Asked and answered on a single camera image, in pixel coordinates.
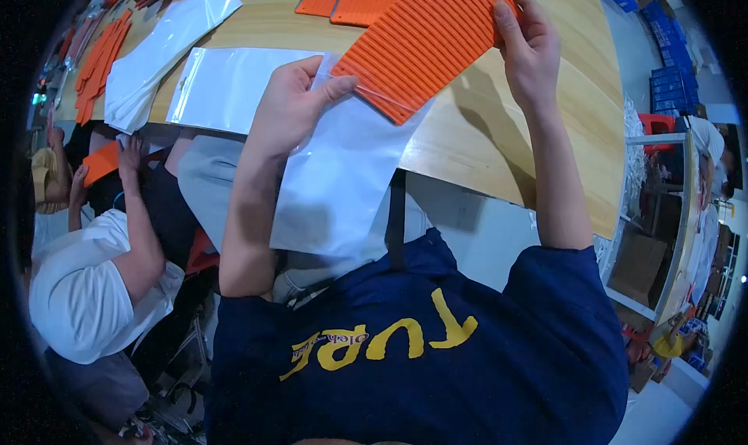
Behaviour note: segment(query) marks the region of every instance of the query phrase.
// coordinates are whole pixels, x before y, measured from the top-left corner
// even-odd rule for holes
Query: wooden table
[[[363,29],[297,15],[300,0],[242,0],[244,5],[199,47],[275,47],[344,53]],[[616,51],[599,0],[538,0],[562,42],[559,104],[577,158],[596,234],[611,238],[618,221],[624,173],[624,120]],[[112,16],[108,23],[132,1]],[[120,56],[135,48],[159,16],[135,11]],[[164,123],[184,61],[164,77],[149,121]],[[73,89],[64,86],[56,118],[76,117]],[[93,111],[103,119],[104,97]],[[503,60],[489,50],[436,96],[402,155],[400,168],[535,207],[535,170],[524,116],[506,83]]]

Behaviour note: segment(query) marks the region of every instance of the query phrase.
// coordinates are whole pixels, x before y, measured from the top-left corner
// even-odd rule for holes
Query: hand
[[[151,445],[153,443],[153,431],[147,424],[143,425],[143,434],[140,437],[133,437],[129,440],[132,445]]]
[[[120,149],[117,155],[117,162],[119,163],[122,187],[125,189],[137,187],[138,167],[140,167],[140,152],[143,141],[137,135],[131,135],[127,138],[124,148],[121,143],[117,143],[117,146]]]
[[[86,203],[86,188],[83,187],[83,181],[88,174],[88,166],[80,165],[76,173],[72,176],[72,185],[70,186],[70,208],[81,208]]]
[[[283,158],[312,132],[323,108],[353,91],[357,76],[338,76],[310,91],[322,56],[273,71],[254,114],[247,145],[266,158]]]
[[[53,150],[62,148],[62,141],[64,139],[65,131],[60,127],[55,127],[47,134],[47,141],[49,142],[49,146],[52,147]]]
[[[506,79],[522,111],[537,113],[556,106],[561,49],[559,36],[545,10],[535,0],[515,0],[524,10],[520,25],[509,5],[499,0],[494,19],[504,41]]]

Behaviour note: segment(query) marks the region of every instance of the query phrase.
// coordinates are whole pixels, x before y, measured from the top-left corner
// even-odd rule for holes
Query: white t-shirt
[[[707,155],[716,165],[725,150],[725,140],[712,122],[706,119],[688,116],[691,123],[691,138],[699,154]]]
[[[112,258],[130,250],[127,216],[110,209],[34,258],[28,312],[60,356],[78,364],[126,348],[173,308],[184,272],[172,262],[133,309]]]

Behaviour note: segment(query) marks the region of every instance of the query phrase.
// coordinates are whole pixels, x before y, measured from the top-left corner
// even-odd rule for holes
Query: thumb
[[[494,4],[494,20],[496,20],[496,28],[504,39],[508,50],[521,45],[527,46],[517,17],[515,17],[509,4],[503,0],[498,0]]]
[[[314,100],[314,104],[317,104],[317,107],[322,109],[327,104],[330,104],[333,101],[340,99],[343,95],[353,91],[356,88],[356,85],[358,85],[357,76],[336,76],[327,82],[324,82],[322,86],[314,88],[310,91],[310,95]]]

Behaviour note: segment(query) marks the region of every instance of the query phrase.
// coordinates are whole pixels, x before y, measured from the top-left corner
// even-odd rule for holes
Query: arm
[[[537,187],[538,234],[544,246],[584,249],[593,244],[582,182],[556,100],[560,47],[546,12],[535,0],[515,0],[522,26],[510,7],[494,7],[506,77],[529,128]]]
[[[56,127],[49,136],[49,143],[57,162],[57,176],[44,189],[44,200],[53,203],[66,204],[70,194],[70,166],[67,164],[62,140],[65,132]]]
[[[358,83],[355,76],[341,76],[311,91],[321,62],[321,56],[314,56],[278,67],[259,102],[229,199],[219,266],[224,297],[258,295],[270,300],[275,254],[269,243],[278,169],[312,132],[325,105]]]
[[[111,259],[125,282],[133,307],[161,278],[166,266],[164,252],[150,224],[138,185],[141,146],[142,141],[133,137],[127,138],[124,149],[120,146],[119,170],[127,208],[130,250]]]
[[[67,232],[72,233],[81,229],[81,208],[86,203],[86,189],[83,181],[88,174],[88,166],[81,165],[72,176],[70,186],[70,204],[67,207]]]
[[[711,202],[711,183],[714,181],[714,160],[710,156],[701,155],[699,157],[699,174],[706,182],[704,200],[702,201],[702,209],[706,209]]]
[[[676,343],[678,342],[678,331],[683,328],[683,325],[685,325],[687,322],[686,317],[683,317],[683,314],[680,314],[678,317],[678,323],[676,323],[671,329],[670,333],[667,335],[667,342],[671,347],[674,347]]]

